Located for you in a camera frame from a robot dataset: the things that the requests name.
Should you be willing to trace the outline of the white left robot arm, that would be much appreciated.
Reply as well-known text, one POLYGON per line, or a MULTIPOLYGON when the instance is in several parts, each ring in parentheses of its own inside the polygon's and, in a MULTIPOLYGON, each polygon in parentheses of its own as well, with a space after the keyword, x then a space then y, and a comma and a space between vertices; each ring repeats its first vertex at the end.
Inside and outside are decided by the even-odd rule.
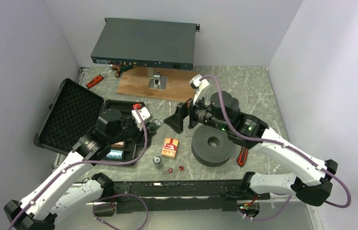
POLYGON ((111 145, 131 140, 147 147, 162 123, 146 107, 133 108, 131 116, 122 118, 116 109, 101 112, 96 123, 73 145, 63 163, 36 189, 21 201, 10 200, 4 212, 9 229, 53 230, 68 214, 88 202, 108 201, 115 195, 114 181, 103 173, 94 174, 81 187, 67 190, 97 164, 129 165, 130 161, 104 161, 111 145))

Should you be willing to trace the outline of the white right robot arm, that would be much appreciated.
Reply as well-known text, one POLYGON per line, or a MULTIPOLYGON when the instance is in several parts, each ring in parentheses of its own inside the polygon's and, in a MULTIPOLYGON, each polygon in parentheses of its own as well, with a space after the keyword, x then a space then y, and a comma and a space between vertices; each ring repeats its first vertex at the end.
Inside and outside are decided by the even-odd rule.
POLYGON ((211 96, 209 105, 204 105, 204 100, 194 104, 192 99, 179 103, 175 113, 163 122, 180 134, 184 129, 183 121, 188 117, 189 129, 197 124, 218 129, 226 133, 227 138, 234 144, 265 154, 290 170, 287 174, 273 175, 246 172, 240 184, 242 197, 251 199, 265 193, 287 194, 294 195, 311 206, 321 206, 330 196, 333 187, 332 177, 326 171, 335 174, 337 162, 332 159, 319 160, 306 153, 296 153, 297 148, 278 135, 263 120, 241 112, 239 101, 230 93, 223 91, 222 95, 224 109, 235 130, 249 138, 265 141, 244 140, 235 135, 224 119, 217 92, 211 96))

